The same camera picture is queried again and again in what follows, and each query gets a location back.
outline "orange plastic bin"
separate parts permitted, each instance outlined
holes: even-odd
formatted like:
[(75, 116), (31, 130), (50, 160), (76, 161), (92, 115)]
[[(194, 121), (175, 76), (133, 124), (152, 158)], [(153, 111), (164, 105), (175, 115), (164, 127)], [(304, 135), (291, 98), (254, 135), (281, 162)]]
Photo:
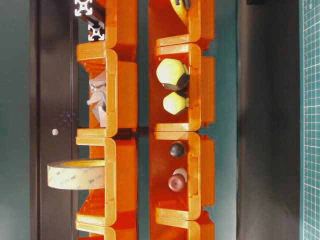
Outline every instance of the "orange plastic bin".
[[(149, 71), (149, 125), (152, 131), (195, 132), (216, 119), (215, 59), (202, 56), (193, 43), (157, 47)], [(165, 58), (177, 59), (189, 67), (190, 80), (186, 94), (188, 111), (172, 115), (163, 107), (163, 99), (172, 93), (157, 78), (157, 67)]]
[[(138, 1), (98, 0), (105, 7), (105, 40), (98, 43), (113, 49), (121, 61), (136, 61), (138, 43)], [(89, 46), (97, 42), (85, 43)]]
[(90, 129), (79, 129), (83, 136), (113, 137), (118, 129), (136, 131), (138, 125), (137, 64), (119, 61), (117, 53), (102, 42), (79, 44), (77, 60), (90, 79), (106, 71), (106, 127), (101, 128), (90, 106)]
[(214, 7), (215, 0), (191, 0), (185, 25), (170, 0), (149, 0), (150, 46), (196, 43), (202, 50), (208, 49), (215, 37)]
[(93, 233), (95, 230), (95, 226), (88, 223), (77, 224), (77, 229), (81, 229), (82, 231), (89, 232), (90, 237), (80, 237), (79, 240), (123, 240), (137, 239), (137, 221), (136, 215), (132, 213), (130, 214), (122, 214), (118, 217), (116, 223), (112, 226), (101, 227), (99, 232), (103, 232), (103, 234)]
[(196, 221), (187, 221), (151, 215), (152, 240), (214, 240), (215, 225), (208, 212), (202, 212)]
[(137, 148), (134, 138), (114, 140), (87, 137), (78, 132), (77, 145), (95, 146), (91, 158), (105, 159), (105, 187), (91, 190), (76, 215), (76, 227), (90, 224), (91, 232), (104, 234), (103, 227), (117, 224), (121, 215), (135, 215), (137, 209)]
[[(187, 146), (180, 158), (170, 155), (175, 141)], [(151, 132), (149, 136), (150, 203), (158, 217), (196, 220), (215, 203), (214, 141), (195, 132)], [(185, 168), (188, 181), (180, 192), (168, 187), (175, 169)]]

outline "dark red knob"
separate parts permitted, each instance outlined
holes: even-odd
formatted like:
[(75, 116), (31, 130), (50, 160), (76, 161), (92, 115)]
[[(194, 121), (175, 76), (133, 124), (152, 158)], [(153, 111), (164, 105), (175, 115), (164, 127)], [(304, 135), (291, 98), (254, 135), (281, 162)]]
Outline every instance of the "dark red knob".
[(180, 192), (186, 186), (185, 178), (182, 174), (172, 175), (168, 180), (169, 188), (174, 192)]

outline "gray wall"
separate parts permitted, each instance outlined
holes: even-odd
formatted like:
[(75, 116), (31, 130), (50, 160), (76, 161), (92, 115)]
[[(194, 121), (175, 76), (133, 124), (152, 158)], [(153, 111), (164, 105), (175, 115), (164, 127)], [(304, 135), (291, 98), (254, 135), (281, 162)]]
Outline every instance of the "gray wall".
[(0, 1), (0, 233), (30, 239), (29, 0)]

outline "black metal panel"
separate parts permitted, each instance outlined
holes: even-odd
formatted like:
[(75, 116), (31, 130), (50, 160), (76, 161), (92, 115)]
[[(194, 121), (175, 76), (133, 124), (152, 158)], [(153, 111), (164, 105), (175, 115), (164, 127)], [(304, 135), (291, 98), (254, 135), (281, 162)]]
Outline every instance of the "black metal panel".
[(32, 240), (77, 239), (78, 193), (47, 185), (48, 163), (78, 157), (78, 22), (72, 4), (31, 0)]
[(264, 4), (265, 0), (246, 0), (246, 4), (248, 5), (257, 5), (257, 4)]
[(238, 239), (298, 240), (299, 1), (239, 1), (238, 37)]

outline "metal parts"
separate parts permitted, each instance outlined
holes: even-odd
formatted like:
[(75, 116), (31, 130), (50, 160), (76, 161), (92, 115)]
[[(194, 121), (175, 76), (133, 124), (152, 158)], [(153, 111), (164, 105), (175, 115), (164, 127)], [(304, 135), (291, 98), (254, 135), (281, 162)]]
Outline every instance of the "metal parts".
[(74, 0), (74, 4), (78, 5), (79, 4), (79, 8), (74, 10), (74, 15), (76, 17), (80, 17), (82, 16), (82, 11), (85, 11), (85, 15), (89, 16), (93, 14), (93, 9), (92, 7), (88, 7), (88, 4), (91, 3), (92, 4), (93, 0), (85, 0), (85, 1), (80, 1), (80, 0)]
[(102, 41), (105, 40), (105, 24), (101, 21), (98, 22), (98, 26), (96, 24), (89, 22), (88, 30), (91, 34), (88, 35), (88, 41)]
[(105, 40), (106, 10), (94, 0), (74, 0), (74, 15), (88, 23), (88, 41)]
[(103, 71), (94, 79), (89, 81), (92, 95), (86, 103), (95, 104), (92, 109), (93, 115), (100, 123), (100, 127), (106, 127), (106, 71)]

